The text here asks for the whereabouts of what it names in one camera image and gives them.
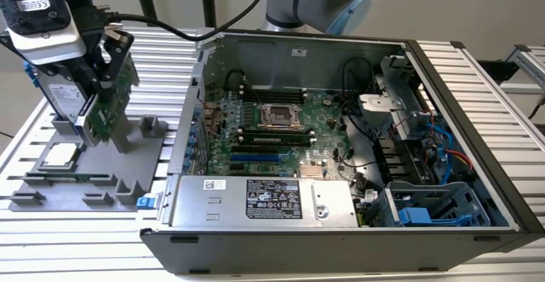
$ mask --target cable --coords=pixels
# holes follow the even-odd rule
[[[534,107],[534,110],[531,111],[530,116],[527,116],[527,119],[534,118],[534,116],[535,116],[535,114],[537,114],[537,111],[539,111],[539,108],[541,108],[541,105],[537,105],[537,106]]]
[[[10,134],[6,134],[5,132],[0,131],[0,135],[8,137],[8,138],[13,138],[13,136]]]
[[[458,154],[455,154],[454,157],[455,157],[464,165],[468,165],[466,159],[463,159]]]
[[[229,71],[227,72],[225,77],[224,77],[223,90],[227,90],[227,89],[228,89],[228,79],[231,78],[231,75],[232,75],[233,73],[241,74],[243,77],[244,77],[244,75],[245,75],[243,70],[237,70],[237,69],[229,70]]]
[[[431,124],[430,122],[426,123],[426,126],[430,127],[432,130],[435,130],[438,133],[442,133],[443,135],[446,135],[447,139],[448,139],[448,149],[452,148],[454,145],[454,141],[452,141],[452,135],[450,133],[446,132],[444,129],[442,129],[439,126],[436,126],[435,124]],[[447,183],[448,181],[448,177],[450,177],[450,170],[452,169],[452,157],[447,156],[447,164],[446,164],[446,171],[444,171],[444,175],[442,175],[442,179],[439,181],[439,185],[443,185]]]
[[[211,38],[212,36],[215,36],[217,33],[223,32],[227,30],[228,27],[231,27],[249,12],[251,10],[253,10],[255,6],[257,5],[257,3],[260,2],[260,0],[253,0],[253,2],[249,4],[249,6],[245,8],[245,10],[241,11],[241,13],[239,15],[236,15],[236,17],[233,19],[231,19],[224,25],[219,26],[216,29],[213,29],[213,31],[211,31],[209,33],[200,35],[200,36],[189,36],[185,33],[183,33],[181,31],[176,30],[172,26],[166,25],[164,22],[156,20],[156,19],[150,19],[145,16],[141,15],[134,15],[134,14],[121,14],[117,12],[113,13],[108,13],[109,16],[109,20],[110,22],[120,22],[122,20],[129,20],[133,22],[142,22],[145,24],[153,25],[156,27],[162,28],[164,30],[166,30],[168,32],[173,33],[175,35],[177,35],[180,38],[183,38],[187,41],[203,41],[208,38]]]
[[[348,105],[348,110],[345,111],[345,116],[348,117],[348,120],[349,120],[349,122],[351,122],[354,128],[359,131],[360,134],[363,134],[363,136],[364,136],[366,138],[368,138],[368,141],[372,142],[372,137],[368,135],[368,133],[366,133],[366,132],[363,131],[362,128],[359,128],[358,124],[355,123],[355,121],[354,121],[352,118],[351,118],[351,115],[349,115],[349,105],[352,105],[352,104],[359,108],[359,106],[358,106],[358,104],[356,104],[355,102],[352,102],[352,101],[345,101],[345,102],[343,103],[343,105],[340,106],[340,111],[341,111],[341,109],[344,108],[344,106]]]
[[[391,128],[388,138],[391,138],[391,136],[394,135],[396,127],[398,127],[403,122],[406,122],[411,117],[412,117],[412,114],[410,114],[410,115],[408,115],[400,122],[398,122],[398,124]]]
[[[356,128],[356,130],[359,131],[359,133],[363,134],[366,138],[368,138],[368,141],[370,141],[370,142],[372,142],[371,136],[363,131],[362,128],[359,128],[359,126],[356,125],[355,121],[351,119],[351,115],[347,114],[345,116],[348,116],[348,120],[349,120],[351,124],[354,125],[354,127]]]
[[[340,160],[339,160],[340,164],[344,164],[345,167],[358,168],[358,167],[364,167],[364,166],[367,166],[367,165],[371,165],[371,164],[375,164],[375,163],[376,163],[376,161],[371,161],[371,162],[367,162],[367,163],[364,163],[364,164],[362,164],[362,165],[349,165],[349,164],[347,164],[345,161],[344,161],[344,159],[345,159],[345,154],[347,154],[348,152],[349,152],[349,151],[347,151],[347,152],[344,152],[344,153],[341,154]]]
[[[468,164],[468,169],[472,170],[472,163],[471,163],[470,159],[467,158],[467,156],[463,153],[460,153],[459,151],[455,151],[455,150],[446,150],[446,152],[454,154],[458,157],[460,157],[462,160],[466,162],[466,164]]]
[[[363,58],[363,57],[352,57],[352,58],[349,58],[349,59],[344,62],[344,65],[341,66],[341,72],[340,72],[341,96],[344,96],[345,69],[347,69],[347,67],[348,67],[348,64],[349,64],[352,61],[355,61],[355,60],[362,60],[362,61],[367,64],[367,66],[368,66],[368,72],[370,72],[370,84],[372,83],[374,72],[372,72],[372,66],[371,66],[371,63],[368,62],[368,60],[367,60],[366,58]],[[354,79],[354,76],[355,76],[355,75],[354,75],[354,71],[348,70],[348,73],[351,74],[351,80],[355,80],[355,79]]]
[[[344,161],[340,161],[340,163],[344,164],[345,167],[359,168],[359,167],[364,167],[364,166],[367,166],[367,165],[375,164],[376,161],[367,162],[366,164],[362,164],[362,165],[349,165],[349,164],[345,163]]]

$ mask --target green motherboard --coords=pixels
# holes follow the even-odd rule
[[[348,137],[333,96],[307,92],[299,104],[265,100],[247,102],[235,92],[207,91],[207,174],[349,179],[354,171],[337,165]],[[275,116],[269,123],[267,113]]]

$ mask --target warning label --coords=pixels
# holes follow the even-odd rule
[[[247,180],[245,216],[249,219],[301,219],[297,181]]]

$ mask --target red cable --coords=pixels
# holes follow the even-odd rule
[[[468,164],[468,169],[472,170],[472,163],[470,161],[470,159],[466,157],[466,155],[463,153],[460,153],[459,151],[455,150],[446,150],[447,153],[451,154],[456,154],[458,156],[460,156],[463,158],[463,160],[466,160],[467,164]]]
[[[391,136],[394,135],[396,127],[398,127],[403,122],[406,122],[406,121],[408,120],[408,118],[411,118],[411,117],[412,117],[412,115],[410,114],[410,115],[408,115],[400,122],[398,122],[398,124],[391,128],[388,138],[391,138]]]

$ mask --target gray plastic part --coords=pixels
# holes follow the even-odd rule
[[[158,119],[154,115],[144,115],[140,118],[137,127],[144,138],[156,138],[164,135],[164,129],[158,125]]]
[[[61,135],[76,135],[76,132],[73,130],[72,124],[69,121],[60,121],[58,117],[54,117],[54,119],[50,121],[50,124],[53,125],[54,129],[57,130],[58,134]]]
[[[37,166],[37,170],[40,172],[73,172],[77,168],[77,157],[80,155],[81,152],[85,151],[85,144],[78,140],[78,137],[76,135],[65,135],[68,138],[77,138],[77,142],[72,142],[73,144],[76,144],[77,149],[76,149],[76,153],[72,156],[72,161],[69,161],[66,164],[64,164],[64,166],[49,166],[46,165],[45,162],[45,158],[46,155],[44,156],[45,153],[48,153],[50,151],[50,149],[53,148],[53,146],[56,144],[60,144],[58,142],[54,143],[49,143],[44,153],[41,154],[40,160],[36,163]]]
[[[90,177],[88,178],[88,182],[94,186],[114,186],[117,185],[117,177],[116,175],[108,177]]]
[[[45,177],[22,177],[24,183],[29,186],[52,186],[52,182]]]
[[[9,199],[20,206],[40,206],[41,200],[45,200],[45,197],[40,194],[38,191],[14,191]]]
[[[136,200],[145,194],[140,184],[133,182],[132,187],[128,187],[125,181],[118,180],[116,186],[116,198],[124,205],[134,205]]]
[[[41,195],[45,196],[45,200],[41,200],[41,206],[26,205],[22,207],[12,202],[9,210],[96,211],[96,206],[90,207],[86,205],[81,197],[85,193],[101,193],[105,191],[113,198],[113,203],[112,206],[101,207],[101,211],[134,212],[134,202],[125,202],[125,204],[118,202],[116,198],[116,185],[122,179],[125,186],[132,189],[137,181],[138,189],[133,192],[140,192],[141,195],[149,192],[162,137],[142,138],[137,127],[138,122],[129,121],[129,125],[126,138],[130,144],[128,152],[120,154],[112,143],[100,143],[96,147],[86,147],[76,157],[76,169],[73,172],[56,172],[50,170],[42,172],[37,168],[41,166],[48,150],[54,143],[81,143],[81,139],[76,135],[61,136],[56,133],[50,138],[44,153],[36,161],[32,171],[22,178],[29,183],[24,183],[20,188],[20,191],[37,189]],[[158,126],[165,131],[166,123],[158,121]],[[117,181],[109,178],[112,175],[114,175]]]
[[[110,206],[113,204],[113,198],[112,196],[109,196],[106,191],[102,191],[101,193],[85,193],[82,195],[81,200],[89,206],[94,205]]]

